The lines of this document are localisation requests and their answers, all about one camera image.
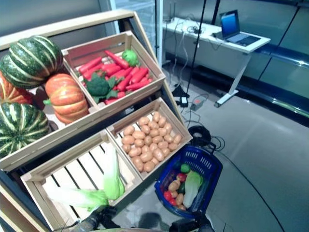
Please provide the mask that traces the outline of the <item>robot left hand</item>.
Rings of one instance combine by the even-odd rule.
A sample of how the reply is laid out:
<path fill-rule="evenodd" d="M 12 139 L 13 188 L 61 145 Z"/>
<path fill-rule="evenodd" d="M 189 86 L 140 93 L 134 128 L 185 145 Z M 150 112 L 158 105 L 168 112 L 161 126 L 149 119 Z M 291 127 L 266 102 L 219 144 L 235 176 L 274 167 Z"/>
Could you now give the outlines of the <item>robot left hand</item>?
<path fill-rule="evenodd" d="M 100 206 L 79 224 L 78 231 L 90 232 L 97 230 L 99 224 L 102 224 L 106 229 L 120 228 L 120 226 L 112 220 L 116 211 L 116 208 L 113 206 Z"/>

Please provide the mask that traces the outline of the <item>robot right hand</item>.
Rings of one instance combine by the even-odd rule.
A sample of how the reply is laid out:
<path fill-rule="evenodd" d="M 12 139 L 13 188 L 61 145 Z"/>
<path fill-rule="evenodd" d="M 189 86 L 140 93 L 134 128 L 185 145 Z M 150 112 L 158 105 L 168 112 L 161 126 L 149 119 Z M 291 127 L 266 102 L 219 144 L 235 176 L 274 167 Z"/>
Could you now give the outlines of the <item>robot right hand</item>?
<path fill-rule="evenodd" d="M 196 218 L 183 218 L 173 222 L 169 232 L 215 232 L 205 214 L 198 214 Z"/>

